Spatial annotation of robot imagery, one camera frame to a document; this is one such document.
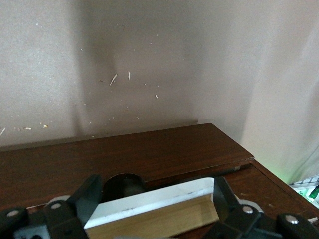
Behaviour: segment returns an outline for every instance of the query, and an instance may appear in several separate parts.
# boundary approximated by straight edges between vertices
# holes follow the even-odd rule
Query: wooden surface
[[[90,239],[116,236],[163,238],[218,220],[211,195],[156,209],[86,230]]]
[[[156,186],[251,160],[212,124],[1,152],[0,210],[72,194],[91,174],[135,173]]]
[[[272,218],[283,212],[319,217],[319,210],[212,124],[2,152],[0,210],[71,194],[93,173],[104,181],[135,173],[156,186],[239,165],[239,171],[225,175],[238,197],[256,202]],[[178,237],[197,239],[209,227]]]

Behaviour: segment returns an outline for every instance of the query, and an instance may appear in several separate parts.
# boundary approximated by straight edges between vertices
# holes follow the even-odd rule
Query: gray wall
[[[318,2],[0,2],[0,150],[212,122],[319,173]]]

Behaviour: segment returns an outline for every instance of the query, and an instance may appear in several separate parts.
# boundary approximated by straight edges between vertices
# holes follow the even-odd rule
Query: wooden table
[[[235,194],[272,218],[283,212],[319,217],[318,209],[212,124],[1,152],[0,210],[72,194],[91,174],[106,182],[119,173],[137,174],[147,187],[223,174]],[[179,237],[199,238],[208,228]]]

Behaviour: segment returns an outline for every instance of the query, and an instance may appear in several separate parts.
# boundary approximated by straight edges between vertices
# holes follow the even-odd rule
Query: debris
[[[3,128],[3,130],[1,131],[0,136],[3,134],[4,131],[5,131],[5,128]]]
[[[110,83],[110,86],[111,86],[111,84],[114,82],[114,80],[115,80],[115,78],[118,76],[118,74],[115,74],[115,76],[113,77],[113,79],[112,79],[112,81],[111,81],[111,83]]]

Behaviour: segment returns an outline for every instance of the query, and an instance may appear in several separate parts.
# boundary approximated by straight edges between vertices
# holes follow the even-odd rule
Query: screw
[[[61,204],[60,204],[60,203],[55,203],[55,204],[53,204],[53,205],[51,206],[51,209],[57,209],[57,208],[59,208],[59,207],[61,207]]]
[[[295,218],[294,216],[291,216],[291,215],[286,215],[285,216],[285,218],[286,218],[286,220],[288,221],[288,222],[290,222],[291,224],[298,224],[298,220],[297,220],[297,218]]]
[[[8,216],[8,217],[13,217],[13,216],[17,215],[18,213],[19,213],[18,210],[13,210],[13,211],[9,212],[9,213],[7,214],[7,216]]]
[[[245,213],[248,213],[248,214],[252,214],[254,212],[254,210],[251,207],[248,207],[248,206],[244,206],[243,207],[243,211]]]

